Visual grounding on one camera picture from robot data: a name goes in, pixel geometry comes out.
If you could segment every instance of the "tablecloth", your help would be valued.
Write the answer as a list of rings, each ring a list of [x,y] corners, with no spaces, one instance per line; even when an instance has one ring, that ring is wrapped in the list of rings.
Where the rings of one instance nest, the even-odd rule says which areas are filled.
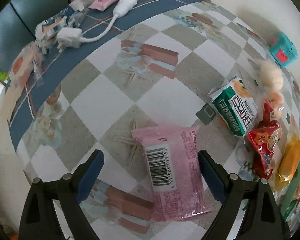
[[[82,26],[89,30],[86,36],[99,34],[111,12],[112,8],[102,13],[90,11]],[[135,50],[144,51],[147,57],[136,57]],[[127,139],[135,127],[166,123],[200,125],[197,149],[207,150],[228,172],[238,173],[242,165],[239,139],[217,118],[204,125],[196,113],[209,102],[207,94],[212,89],[237,74],[252,95],[257,93],[258,59],[273,60],[263,39],[209,0],[139,0],[100,41],[66,49],[61,55],[51,52],[45,63],[44,86],[36,87],[31,81],[27,85],[10,122],[25,173],[30,180],[56,180],[100,149],[105,164],[98,178],[151,200],[143,149],[134,148]],[[278,158],[292,129],[292,116],[300,136],[300,91],[294,77],[282,71],[285,103],[280,119],[283,136],[275,149]],[[59,83],[61,94],[51,108],[44,101]],[[41,120],[40,125],[51,130],[38,133],[35,120],[47,115],[49,119]],[[212,212],[196,221],[154,222],[146,234],[83,211],[100,239],[201,239],[220,208],[203,183]],[[71,235],[57,203],[56,209],[62,228]]]

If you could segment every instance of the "checkered tablecloth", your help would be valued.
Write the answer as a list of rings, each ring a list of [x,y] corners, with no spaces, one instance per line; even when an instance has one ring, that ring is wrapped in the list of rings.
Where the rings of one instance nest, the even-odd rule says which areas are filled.
[[[213,22],[217,32],[201,33],[195,26],[173,20],[203,15]],[[147,174],[142,147],[131,159],[130,145],[118,138],[131,137],[132,123],[138,128],[173,123],[190,127],[200,125],[197,149],[205,149],[228,172],[237,172],[240,165],[234,149],[238,139],[222,126],[218,119],[203,125],[196,113],[209,101],[207,93],[221,87],[225,79],[236,74],[246,81],[254,81],[257,73],[255,59],[270,59],[262,41],[245,30],[253,30],[224,8],[210,2],[188,4],[147,19],[127,31],[121,31],[80,62],[61,82],[59,97],[63,114],[61,144],[54,150],[40,145],[29,129],[18,144],[17,154],[23,161],[30,179],[56,180],[73,172],[85,162],[95,149],[105,155],[99,179],[125,192],[151,199],[151,181]],[[178,53],[175,78],[154,72],[137,75],[127,85],[131,73],[117,64],[121,41],[132,40]],[[280,120],[283,137],[276,151],[283,152],[291,116],[300,133],[300,93],[293,76],[285,69],[282,93],[285,105]],[[152,223],[145,234],[138,234],[102,219],[94,219],[85,212],[92,228],[103,239],[201,239],[213,221],[220,204],[206,185],[205,199],[211,213],[193,222]],[[67,228],[60,207],[57,214],[65,233]]]

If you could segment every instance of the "cartoon face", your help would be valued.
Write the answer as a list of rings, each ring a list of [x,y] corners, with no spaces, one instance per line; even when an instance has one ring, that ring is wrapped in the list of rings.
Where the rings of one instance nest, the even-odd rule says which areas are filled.
[[[281,63],[284,63],[289,60],[289,58],[285,55],[282,49],[279,49],[279,51],[277,52],[277,54],[275,54],[275,56]]]

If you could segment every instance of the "white barcode label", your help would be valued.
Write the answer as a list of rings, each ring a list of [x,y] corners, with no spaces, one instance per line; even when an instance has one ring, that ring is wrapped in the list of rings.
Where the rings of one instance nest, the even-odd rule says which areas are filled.
[[[157,192],[175,190],[176,178],[168,144],[147,147],[146,157],[153,190]]]

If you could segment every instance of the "blue gripper pad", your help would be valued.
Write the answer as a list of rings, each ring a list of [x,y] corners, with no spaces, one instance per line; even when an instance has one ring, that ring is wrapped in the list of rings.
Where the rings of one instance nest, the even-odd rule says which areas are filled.
[[[220,164],[216,164],[207,152],[206,154],[208,156],[205,156],[203,152],[206,151],[198,152],[198,160],[199,160],[201,174],[204,180],[206,181],[215,200],[218,200],[223,204],[226,201],[226,195],[225,195],[226,185],[223,183],[222,179],[220,178],[220,174],[218,174],[216,167],[219,168],[219,170],[224,171],[224,172],[222,171],[221,176],[222,175],[226,176],[227,172]]]
[[[76,201],[78,204],[80,204],[83,200],[86,200],[88,198],[89,193],[97,180],[97,177],[105,162],[103,152],[100,150],[95,150],[85,164],[89,162],[91,162],[91,164],[87,168],[86,172],[80,179],[77,186]]]

